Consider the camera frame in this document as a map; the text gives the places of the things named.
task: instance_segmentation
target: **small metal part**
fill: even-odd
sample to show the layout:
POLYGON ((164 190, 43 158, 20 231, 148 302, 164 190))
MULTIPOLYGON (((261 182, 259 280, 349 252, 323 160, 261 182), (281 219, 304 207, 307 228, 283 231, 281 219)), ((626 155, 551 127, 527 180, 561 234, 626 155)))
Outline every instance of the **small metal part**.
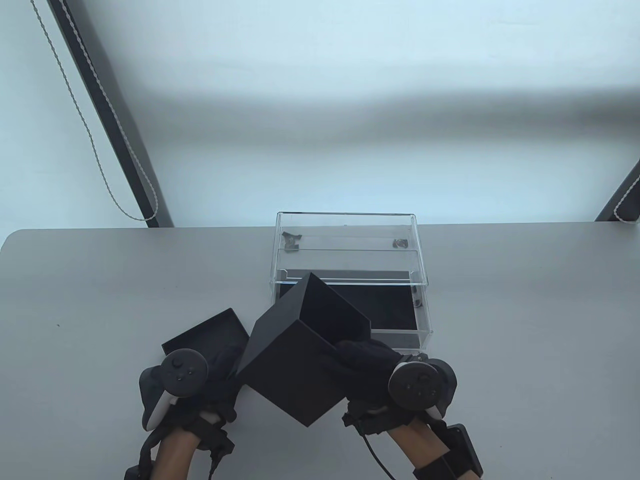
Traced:
POLYGON ((300 250, 300 245, 296 243, 296 240, 300 240, 302 235, 293 235, 289 232, 282 232, 282 236, 284 237, 285 252, 296 252, 300 250))
POLYGON ((392 244, 393 248, 409 248, 409 240, 406 238, 397 238, 392 244))

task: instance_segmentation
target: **black cardboard box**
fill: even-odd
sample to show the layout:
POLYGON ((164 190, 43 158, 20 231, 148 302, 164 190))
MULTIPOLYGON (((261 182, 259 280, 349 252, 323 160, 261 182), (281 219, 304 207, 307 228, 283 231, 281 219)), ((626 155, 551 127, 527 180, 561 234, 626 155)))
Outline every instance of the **black cardboard box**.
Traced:
POLYGON ((370 337, 368 318, 310 273, 256 320, 238 376, 309 426, 344 398, 319 357, 340 340, 370 337))

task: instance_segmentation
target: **hand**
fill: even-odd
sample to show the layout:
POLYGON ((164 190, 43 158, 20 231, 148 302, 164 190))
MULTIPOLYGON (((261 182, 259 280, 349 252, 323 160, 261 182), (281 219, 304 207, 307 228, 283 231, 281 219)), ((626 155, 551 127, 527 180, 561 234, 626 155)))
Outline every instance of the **hand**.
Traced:
POLYGON ((192 397, 181 398, 167 413, 167 422, 178 426, 199 415, 210 423, 215 423, 217 414, 223 423, 237 418, 234 406, 242 384, 232 369, 242 355, 240 347, 230 346, 208 361, 209 376, 202 390, 192 397))
POLYGON ((375 408, 393 403, 388 383, 401 358, 402 355, 377 340, 345 340, 335 345, 331 356, 323 358, 323 366, 350 401, 375 408))

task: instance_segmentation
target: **black glove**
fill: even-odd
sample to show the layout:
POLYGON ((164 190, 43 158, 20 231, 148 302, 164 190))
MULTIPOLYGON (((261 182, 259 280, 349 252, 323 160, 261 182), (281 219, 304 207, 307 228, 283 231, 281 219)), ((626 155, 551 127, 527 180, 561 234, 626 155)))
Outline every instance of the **black glove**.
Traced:
POLYGON ((323 366, 347 399, 377 408, 392 403, 387 387, 401 358, 377 340, 345 340, 335 345, 331 356, 323 357, 323 366))
POLYGON ((413 420, 415 412, 398 407, 388 392, 389 378, 401 358, 377 340, 345 340, 335 345, 331 356, 323 357, 325 371, 349 400, 342 418, 346 426, 354 425, 361 435, 368 435, 413 420))
POLYGON ((232 370, 242 353, 240 347, 230 346, 209 359, 209 376, 202 390, 192 397, 179 399, 165 419, 175 422, 181 418, 196 417, 205 411, 217 413, 223 423, 233 422, 237 418, 234 407, 242 383, 232 370))

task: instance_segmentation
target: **black foam insert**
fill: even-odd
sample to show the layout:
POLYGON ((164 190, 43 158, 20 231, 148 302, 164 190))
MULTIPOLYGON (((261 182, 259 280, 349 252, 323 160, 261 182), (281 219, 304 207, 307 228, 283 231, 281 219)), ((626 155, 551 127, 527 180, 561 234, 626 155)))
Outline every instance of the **black foam insert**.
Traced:
MULTIPOLYGON (((282 284, 278 298, 294 284, 282 284)), ((331 285, 371 321, 371 328, 384 330, 417 330, 411 287, 408 285, 331 285)))

